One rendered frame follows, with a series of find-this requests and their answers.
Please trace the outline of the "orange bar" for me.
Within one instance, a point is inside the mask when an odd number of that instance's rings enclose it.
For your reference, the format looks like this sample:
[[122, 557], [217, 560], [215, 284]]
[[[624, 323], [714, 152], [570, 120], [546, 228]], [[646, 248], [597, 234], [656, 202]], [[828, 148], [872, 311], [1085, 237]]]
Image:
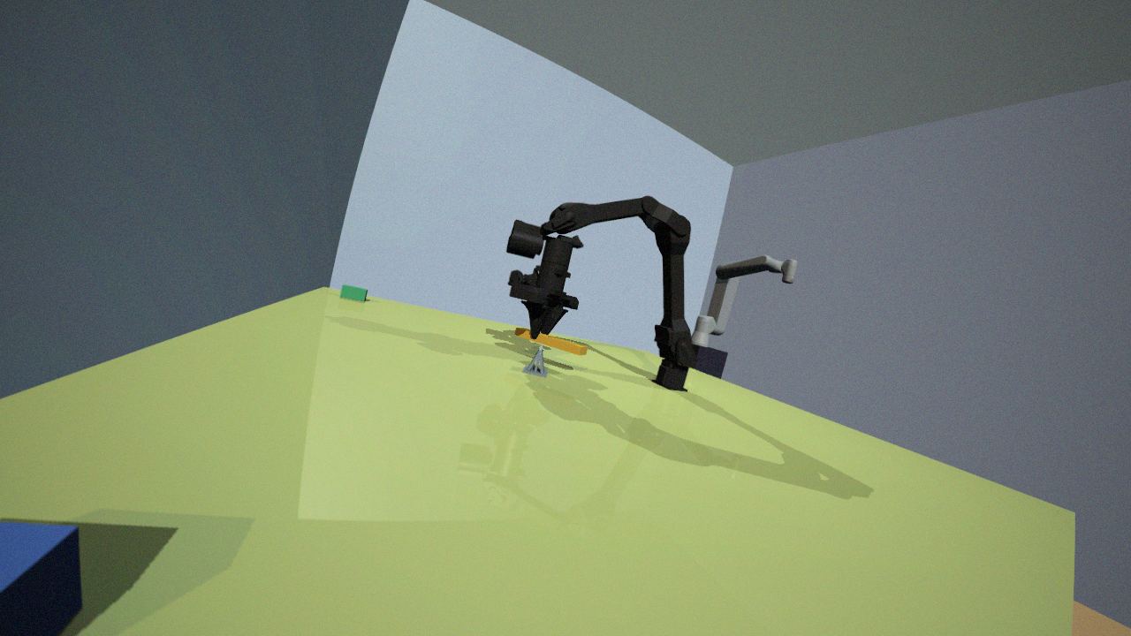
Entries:
[[573, 353], [576, 355], [579, 355], [579, 356], [586, 355], [587, 351], [588, 351], [588, 346], [585, 346], [585, 345], [581, 345], [581, 344], [576, 344], [576, 343], [570, 342], [570, 341], [563, 341], [563, 340], [556, 338], [556, 337], [549, 337], [549, 335], [543, 334], [543, 333], [539, 333], [539, 335], [538, 335], [537, 338], [532, 338], [532, 330], [530, 329], [515, 329], [513, 330], [513, 336], [515, 337], [523, 337], [523, 338], [526, 338], [528, 341], [534, 341], [534, 342], [537, 342], [539, 344], [545, 344], [545, 345], [549, 345], [550, 347], [560, 349], [560, 350], [566, 351], [566, 352], [571, 352], [571, 353]]

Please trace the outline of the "green rectangular block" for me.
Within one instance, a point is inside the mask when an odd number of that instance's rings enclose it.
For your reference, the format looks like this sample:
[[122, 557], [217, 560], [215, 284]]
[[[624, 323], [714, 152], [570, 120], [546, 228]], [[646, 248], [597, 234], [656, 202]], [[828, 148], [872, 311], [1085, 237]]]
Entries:
[[340, 298], [365, 301], [368, 290], [351, 285], [342, 285]]

